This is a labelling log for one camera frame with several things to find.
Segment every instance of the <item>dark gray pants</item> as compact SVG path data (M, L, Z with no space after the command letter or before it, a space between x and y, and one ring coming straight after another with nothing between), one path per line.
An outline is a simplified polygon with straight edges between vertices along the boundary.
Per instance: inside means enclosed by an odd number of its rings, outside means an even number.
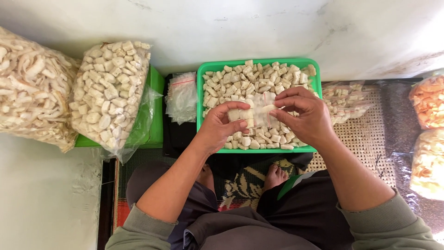
M127 186L130 208L169 167L162 161L149 161L134 170ZM351 249L354 239L347 221L336 209L337 196L328 171L318 171L312 177L302 180L278 201L283 185L261 196L257 208L261 216L271 225L303 237L323 250ZM179 224L168 238L171 249L182 249L184 230L199 216L217 211L215 194L204 185L194 182L179 215Z

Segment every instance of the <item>person's right hand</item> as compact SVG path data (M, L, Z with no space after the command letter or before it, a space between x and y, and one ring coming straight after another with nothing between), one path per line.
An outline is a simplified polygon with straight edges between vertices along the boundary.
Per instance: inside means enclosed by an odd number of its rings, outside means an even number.
M278 108L270 115L287 125L302 142L318 148L338 140L327 105L304 87L295 87L282 91L276 96L274 105ZM296 111L298 117L287 112Z

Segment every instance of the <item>person's left hand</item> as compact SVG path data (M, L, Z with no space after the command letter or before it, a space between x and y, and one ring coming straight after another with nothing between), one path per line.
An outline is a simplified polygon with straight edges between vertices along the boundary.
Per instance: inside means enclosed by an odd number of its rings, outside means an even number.
M250 105L240 101L228 101L211 109L205 116L199 131L193 139L200 148L203 148L208 154L214 154L219 151L226 143L227 137L242 131L249 133L246 129L245 120L228 122L227 112L230 109L249 109Z

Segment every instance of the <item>bare foot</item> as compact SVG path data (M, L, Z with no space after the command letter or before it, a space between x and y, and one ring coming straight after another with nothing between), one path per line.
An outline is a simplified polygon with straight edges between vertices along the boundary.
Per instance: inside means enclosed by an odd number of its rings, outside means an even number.
M286 180L288 180L288 175L276 164L272 164L265 177L263 192L282 184Z
M210 169L210 165L206 163L203 165L202 170L200 171L199 176L197 176L196 181L209 188L211 191L213 191L214 194L216 194L216 192L214 191L213 172Z

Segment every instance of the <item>olive green sweater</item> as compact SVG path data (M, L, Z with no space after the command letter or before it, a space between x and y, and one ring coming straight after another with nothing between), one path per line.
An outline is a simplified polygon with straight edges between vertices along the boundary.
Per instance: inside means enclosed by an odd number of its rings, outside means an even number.
M424 221L417 217L409 208L402 197L396 193L396 196L386 203L369 210L361 212L348 212L338 208L345 216L350 225L350 230L355 237L352 244L354 250L379 250L379 249L427 249L444 250L444 246L437 243L432 238L430 228ZM133 206L127 220L122 227L119 227L109 239L107 250L138 250L138 249L158 249L169 250L170 244L166 242L168 236L173 230L175 224L160 221L143 213L136 206ZM204 243L202 249L215 249L220 246L221 249L237 249L242 244L241 249L246 248L245 242L250 241L252 245L256 237L251 237L248 227L237 228L235 234L230 234L230 230L224 232L225 236L230 235L230 240L224 240L220 237L218 242L217 235L211 239L213 245ZM292 239L289 239L289 249L295 249ZM259 247L259 249L275 249L270 245ZM298 249L311 249L311 247L299 247Z

